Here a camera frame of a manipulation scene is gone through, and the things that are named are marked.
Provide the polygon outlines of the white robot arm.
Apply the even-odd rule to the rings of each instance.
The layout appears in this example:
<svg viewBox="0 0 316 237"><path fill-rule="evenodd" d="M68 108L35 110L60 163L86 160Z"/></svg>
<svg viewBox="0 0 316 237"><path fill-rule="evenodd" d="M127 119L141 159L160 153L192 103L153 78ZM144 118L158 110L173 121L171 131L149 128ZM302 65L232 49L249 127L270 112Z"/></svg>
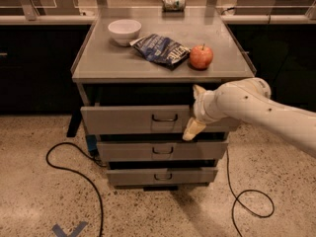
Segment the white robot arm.
<svg viewBox="0 0 316 237"><path fill-rule="evenodd" d="M193 116L183 134L193 140L208 125L234 118L257 125L316 158L316 114L270 99L271 88L261 78L231 81L216 90L194 85Z"/></svg>

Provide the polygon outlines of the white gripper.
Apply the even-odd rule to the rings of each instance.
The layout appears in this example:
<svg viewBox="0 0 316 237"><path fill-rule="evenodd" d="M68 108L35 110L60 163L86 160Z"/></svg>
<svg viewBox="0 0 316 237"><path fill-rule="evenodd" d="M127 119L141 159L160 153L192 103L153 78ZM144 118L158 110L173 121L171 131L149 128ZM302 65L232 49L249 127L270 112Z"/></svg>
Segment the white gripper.
<svg viewBox="0 0 316 237"><path fill-rule="evenodd" d="M219 109L215 100L214 91L206 91L202 86L194 84L194 116L190 118L183 134L186 141L193 140L202 132L206 123L213 123L226 118L226 115Z"/></svg>

